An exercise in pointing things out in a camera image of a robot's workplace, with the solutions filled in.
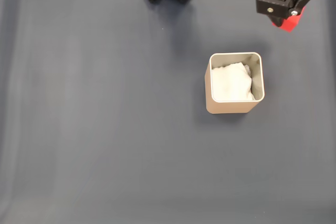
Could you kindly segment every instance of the square metal container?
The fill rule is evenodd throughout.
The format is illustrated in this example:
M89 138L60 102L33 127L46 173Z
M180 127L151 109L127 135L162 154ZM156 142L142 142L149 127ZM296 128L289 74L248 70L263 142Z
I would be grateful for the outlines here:
M242 62L251 70L251 91L255 101L217 101L213 97L212 69L225 67L233 63ZM206 109L211 114L247 113L254 108L265 96L263 64L261 56L256 52L236 52L227 54L214 54L210 57L205 72L205 98Z

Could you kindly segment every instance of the gray tablecloth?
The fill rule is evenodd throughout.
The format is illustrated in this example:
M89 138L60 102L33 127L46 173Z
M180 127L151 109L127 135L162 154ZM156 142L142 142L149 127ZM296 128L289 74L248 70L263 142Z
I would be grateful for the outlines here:
M336 0L290 34L255 0L5 8L1 223L336 223ZM244 51L265 99L209 114L209 57Z

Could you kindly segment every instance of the container rim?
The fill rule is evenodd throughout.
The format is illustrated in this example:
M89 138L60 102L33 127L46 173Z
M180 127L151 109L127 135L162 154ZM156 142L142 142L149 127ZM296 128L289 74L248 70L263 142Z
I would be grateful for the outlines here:
M211 65L211 59L212 57L216 56L216 55L250 55L250 54L254 54L256 56L259 57L260 60L260 74L261 74L261 85L262 85L262 96L259 100L254 100L254 101L249 101L249 100L241 100L241 101L218 101L214 98L214 94L213 94L213 86L212 86L212 65ZM209 59L209 66L210 66L210 83L211 83L211 97L215 102L218 103L232 103L232 102L251 102L251 103L255 103L255 102L260 102L264 99L265 97L265 86L264 86L264 73L263 73L263 63L261 60L261 56L260 54L258 54L257 52L217 52L213 55L211 55L210 59Z

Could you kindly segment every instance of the towel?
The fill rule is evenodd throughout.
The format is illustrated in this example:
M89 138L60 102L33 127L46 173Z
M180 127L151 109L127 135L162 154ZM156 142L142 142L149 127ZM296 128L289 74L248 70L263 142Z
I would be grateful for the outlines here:
M251 73L240 63L212 70L213 96L217 101L253 101Z

